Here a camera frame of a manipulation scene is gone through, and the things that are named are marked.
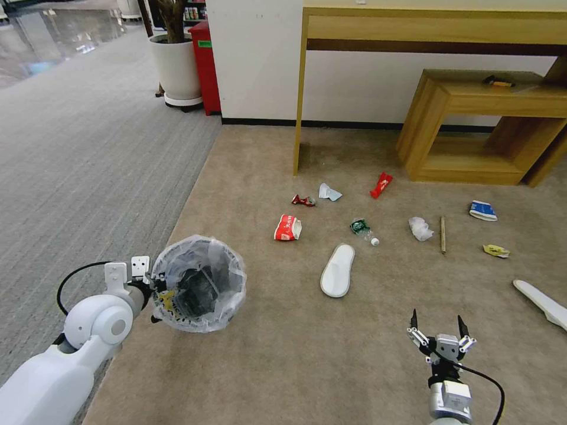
small wooden cabinet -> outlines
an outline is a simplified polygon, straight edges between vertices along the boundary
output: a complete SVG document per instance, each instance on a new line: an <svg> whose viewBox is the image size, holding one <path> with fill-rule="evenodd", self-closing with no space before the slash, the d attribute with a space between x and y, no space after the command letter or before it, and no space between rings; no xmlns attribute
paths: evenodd
<svg viewBox="0 0 567 425"><path fill-rule="evenodd" d="M495 74L513 87L483 84ZM439 136L447 114L498 115L488 138ZM567 88L530 72L424 70L397 151L410 178L518 184L567 124Z"/></svg>

potted plant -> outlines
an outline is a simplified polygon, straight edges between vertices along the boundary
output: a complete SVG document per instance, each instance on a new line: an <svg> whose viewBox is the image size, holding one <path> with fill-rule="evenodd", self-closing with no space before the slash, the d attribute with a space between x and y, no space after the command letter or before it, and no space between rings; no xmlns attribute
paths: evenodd
<svg viewBox="0 0 567 425"><path fill-rule="evenodd" d="M2 22L4 20L9 21L8 15L6 13L4 13L4 7L0 3L0 22Z"/></svg>
<svg viewBox="0 0 567 425"><path fill-rule="evenodd" d="M191 35L183 30L187 0L155 1L167 34L155 35L149 40L165 102L181 107L202 103Z"/></svg>
<svg viewBox="0 0 567 425"><path fill-rule="evenodd" d="M118 8L122 19L141 19L138 0L118 0Z"/></svg>

red wrapper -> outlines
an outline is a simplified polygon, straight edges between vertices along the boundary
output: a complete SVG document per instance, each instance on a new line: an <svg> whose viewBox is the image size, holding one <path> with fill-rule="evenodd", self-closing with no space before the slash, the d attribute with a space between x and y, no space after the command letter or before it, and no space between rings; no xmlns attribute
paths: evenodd
<svg viewBox="0 0 567 425"><path fill-rule="evenodd" d="M374 190L370 191L370 196L373 197L374 199L377 199L382 193L382 191L386 189L386 186L390 184L391 181L392 181L391 175L386 174L384 172L380 174L380 179L378 180L378 183L376 184Z"/></svg>
<svg viewBox="0 0 567 425"><path fill-rule="evenodd" d="M291 200L292 204L303 204L303 205L307 205L308 207L314 207L315 206L315 200L311 197L306 197L306 198L300 198L299 195L294 196L294 198Z"/></svg>
<svg viewBox="0 0 567 425"><path fill-rule="evenodd" d="M301 222L293 215L282 215L279 219L276 231L273 233L275 240L297 240L301 233Z"/></svg>

gray carpet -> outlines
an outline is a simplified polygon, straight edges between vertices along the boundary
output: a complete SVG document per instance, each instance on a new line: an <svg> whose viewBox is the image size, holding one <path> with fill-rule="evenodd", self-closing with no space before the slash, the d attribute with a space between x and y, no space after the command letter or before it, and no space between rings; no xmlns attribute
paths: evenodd
<svg viewBox="0 0 567 425"><path fill-rule="evenodd" d="M61 331L67 273L162 250L220 130L154 97L151 59L138 28L0 91L0 384ZM103 288L81 274L63 302Z"/></svg>
<svg viewBox="0 0 567 425"><path fill-rule="evenodd" d="M65 2L57 1L31 5L28 6L28 9L106 10L118 9L118 2L116 0L74 0Z"/></svg>

white paper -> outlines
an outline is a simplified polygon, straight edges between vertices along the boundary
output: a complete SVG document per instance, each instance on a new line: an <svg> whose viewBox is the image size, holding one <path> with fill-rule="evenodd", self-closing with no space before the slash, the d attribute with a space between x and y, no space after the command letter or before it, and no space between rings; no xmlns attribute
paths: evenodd
<svg viewBox="0 0 567 425"><path fill-rule="evenodd" d="M319 197L321 199L330 199L333 202L339 199L343 194L331 189L326 183L321 183L319 186Z"/></svg>

